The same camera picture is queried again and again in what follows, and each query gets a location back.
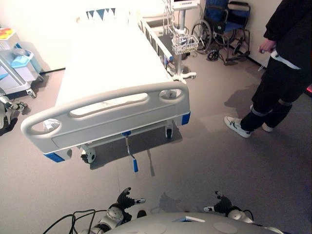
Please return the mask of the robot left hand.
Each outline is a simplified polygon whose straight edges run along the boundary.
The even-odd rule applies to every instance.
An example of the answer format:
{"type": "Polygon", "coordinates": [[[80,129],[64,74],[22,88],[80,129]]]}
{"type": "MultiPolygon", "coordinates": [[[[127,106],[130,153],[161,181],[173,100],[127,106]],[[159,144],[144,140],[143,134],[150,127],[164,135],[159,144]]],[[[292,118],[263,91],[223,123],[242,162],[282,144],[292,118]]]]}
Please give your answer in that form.
{"type": "Polygon", "coordinates": [[[130,198],[129,197],[130,191],[131,187],[124,189],[117,198],[117,204],[122,210],[128,209],[134,205],[144,204],[146,202],[145,198],[138,199],[130,198]]]}

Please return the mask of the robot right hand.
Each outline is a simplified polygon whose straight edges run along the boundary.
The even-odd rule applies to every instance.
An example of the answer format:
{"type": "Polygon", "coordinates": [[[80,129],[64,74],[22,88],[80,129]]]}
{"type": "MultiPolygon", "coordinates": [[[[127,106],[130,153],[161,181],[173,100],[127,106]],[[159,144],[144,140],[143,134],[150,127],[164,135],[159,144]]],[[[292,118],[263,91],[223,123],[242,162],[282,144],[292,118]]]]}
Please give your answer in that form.
{"type": "Polygon", "coordinates": [[[217,212],[220,214],[228,215],[229,212],[233,209],[234,205],[232,202],[222,194],[222,192],[215,191],[216,197],[219,200],[213,206],[206,206],[203,208],[204,212],[217,212]]]}

